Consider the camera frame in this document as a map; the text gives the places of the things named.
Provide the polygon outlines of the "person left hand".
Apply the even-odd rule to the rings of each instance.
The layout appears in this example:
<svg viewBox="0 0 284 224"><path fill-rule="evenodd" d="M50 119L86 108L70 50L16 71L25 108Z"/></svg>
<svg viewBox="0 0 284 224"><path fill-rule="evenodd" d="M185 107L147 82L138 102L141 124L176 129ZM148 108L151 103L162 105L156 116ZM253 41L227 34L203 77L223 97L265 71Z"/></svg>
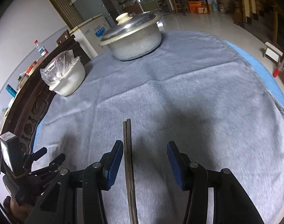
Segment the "person left hand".
<svg viewBox="0 0 284 224"><path fill-rule="evenodd" d="M10 196L7 196L4 199L4 208L20 223L25 223L34 207L27 203L19 206L14 199L12 199Z"/></svg>

